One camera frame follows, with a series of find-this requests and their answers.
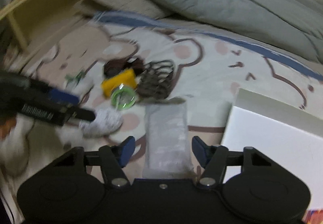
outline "gray comforter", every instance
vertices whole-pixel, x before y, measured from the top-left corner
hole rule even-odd
[[[323,63],[323,8],[314,0],[153,0],[172,11]]]

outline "white box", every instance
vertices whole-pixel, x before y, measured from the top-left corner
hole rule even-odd
[[[323,121],[275,99],[240,89],[222,145],[252,146],[292,172],[311,190],[309,209],[323,208]],[[240,173],[228,167],[225,180]]]

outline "clear plastic bag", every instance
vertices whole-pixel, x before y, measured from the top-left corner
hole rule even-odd
[[[192,177],[186,102],[149,104],[145,122],[147,146],[143,177]]]

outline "yellow object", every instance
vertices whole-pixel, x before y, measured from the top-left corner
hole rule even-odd
[[[110,97],[113,90],[119,85],[125,85],[135,89],[137,87],[136,75],[132,69],[127,69],[110,79],[106,79],[102,82],[101,88],[106,97]]]

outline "wooden bed frame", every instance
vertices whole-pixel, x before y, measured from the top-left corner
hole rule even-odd
[[[79,0],[13,0],[0,10],[6,18],[20,49],[29,54],[30,41],[50,24],[76,13],[73,5]]]

